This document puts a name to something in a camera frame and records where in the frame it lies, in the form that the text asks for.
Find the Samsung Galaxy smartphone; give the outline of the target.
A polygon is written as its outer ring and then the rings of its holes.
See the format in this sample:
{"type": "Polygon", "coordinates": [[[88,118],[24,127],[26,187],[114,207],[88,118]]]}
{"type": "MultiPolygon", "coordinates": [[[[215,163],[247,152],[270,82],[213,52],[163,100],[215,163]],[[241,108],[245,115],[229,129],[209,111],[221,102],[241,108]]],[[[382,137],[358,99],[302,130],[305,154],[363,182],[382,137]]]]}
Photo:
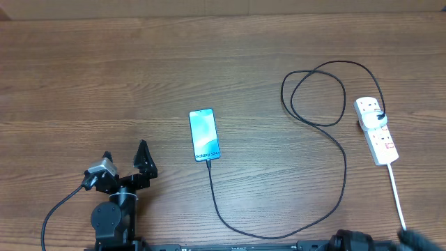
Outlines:
{"type": "Polygon", "coordinates": [[[218,159],[221,156],[213,109],[189,113],[194,159],[197,162],[218,159]]]}

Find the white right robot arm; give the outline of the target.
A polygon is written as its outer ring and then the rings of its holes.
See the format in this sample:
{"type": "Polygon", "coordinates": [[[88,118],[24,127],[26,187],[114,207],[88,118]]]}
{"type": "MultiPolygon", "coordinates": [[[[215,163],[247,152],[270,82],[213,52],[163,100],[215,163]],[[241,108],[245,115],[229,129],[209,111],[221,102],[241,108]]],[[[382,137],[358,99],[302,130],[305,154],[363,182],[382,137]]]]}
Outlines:
{"type": "Polygon", "coordinates": [[[400,229],[398,241],[377,241],[360,231],[340,229],[322,250],[325,251],[443,251],[427,237],[413,230],[400,229]]]}

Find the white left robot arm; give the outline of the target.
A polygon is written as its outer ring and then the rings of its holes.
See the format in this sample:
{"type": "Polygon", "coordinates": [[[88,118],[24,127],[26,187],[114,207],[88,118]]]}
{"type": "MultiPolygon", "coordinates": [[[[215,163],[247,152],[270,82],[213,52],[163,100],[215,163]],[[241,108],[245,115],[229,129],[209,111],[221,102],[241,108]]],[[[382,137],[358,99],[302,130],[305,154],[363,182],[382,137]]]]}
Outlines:
{"type": "Polygon", "coordinates": [[[139,172],[120,177],[111,153],[106,151],[101,160],[84,172],[82,185],[86,190],[95,188],[109,196],[91,214],[95,250],[150,249],[144,238],[136,236],[137,191],[149,188],[150,180],[157,178],[157,168],[145,140],[139,143],[133,167],[139,172]]]}

